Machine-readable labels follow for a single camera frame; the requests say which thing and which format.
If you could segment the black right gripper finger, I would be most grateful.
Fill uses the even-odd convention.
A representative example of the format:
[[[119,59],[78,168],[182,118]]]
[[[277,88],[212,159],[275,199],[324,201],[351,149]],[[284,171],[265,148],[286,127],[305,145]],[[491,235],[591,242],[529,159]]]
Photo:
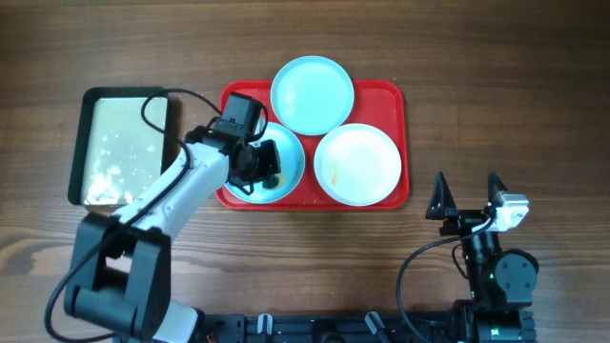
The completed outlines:
[[[507,192],[506,186],[501,182],[495,172],[488,175],[488,202],[494,206],[501,206],[504,202],[502,196]]]
[[[444,174],[440,171],[435,180],[433,196],[425,213],[428,220],[444,220],[457,215],[457,206]]]

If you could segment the light blue plate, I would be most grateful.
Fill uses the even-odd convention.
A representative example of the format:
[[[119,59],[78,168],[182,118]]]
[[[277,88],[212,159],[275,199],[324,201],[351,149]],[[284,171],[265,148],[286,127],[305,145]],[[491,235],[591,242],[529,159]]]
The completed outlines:
[[[317,55],[298,57],[275,75],[271,104],[280,123],[296,133],[323,135],[342,125],[354,107],[354,83],[337,62]]]
[[[272,189],[266,189],[262,182],[257,182],[251,195],[246,195],[237,187],[226,184],[228,191],[240,200],[257,205],[271,204],[293,192],[301,181],[306,165],[305,152],[296,135],[280,124],[269,122],[262,138],[253,142],[252,146],[258,148],[268,139],[275,142],[278,150],[280,173],[275,175],[278,184]]]

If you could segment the green yellow sponge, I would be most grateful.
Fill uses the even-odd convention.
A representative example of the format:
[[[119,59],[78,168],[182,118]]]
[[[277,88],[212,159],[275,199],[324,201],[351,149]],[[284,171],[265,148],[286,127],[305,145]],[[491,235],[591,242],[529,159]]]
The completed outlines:
[[[287,182],[287,177],[282,173],[270,175],[262,181],[262,187],[266,190],[281,188]]]

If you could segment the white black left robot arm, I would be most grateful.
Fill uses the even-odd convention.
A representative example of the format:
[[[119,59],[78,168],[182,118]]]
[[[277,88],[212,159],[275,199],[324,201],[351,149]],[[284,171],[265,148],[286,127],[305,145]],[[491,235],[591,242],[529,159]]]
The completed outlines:
[[[171,248],[196,210],[233,184],[245,193],[280,172],[277,143],[245,126],[199,126],[131,204],[78,225],[71,267],[53,293],[67,315],[139,342],[204,339],[202,311],[171,299]]]

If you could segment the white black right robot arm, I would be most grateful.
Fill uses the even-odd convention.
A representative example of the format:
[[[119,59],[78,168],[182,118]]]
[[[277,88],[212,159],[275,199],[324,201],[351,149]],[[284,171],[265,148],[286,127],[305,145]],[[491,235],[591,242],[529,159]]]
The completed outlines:
[[[499,236],[516,228],[529,212],[529,200],[510,192],[495,173],[488,176],[488,203],[460,210],[442,173],[436,176],[425,217],[440,220],[439,234],[454,236],[471,298],[457,300],[447,324],[434,334],[446,342],[534,342],[533,302],[539,262],[519,249],[504,250]]]

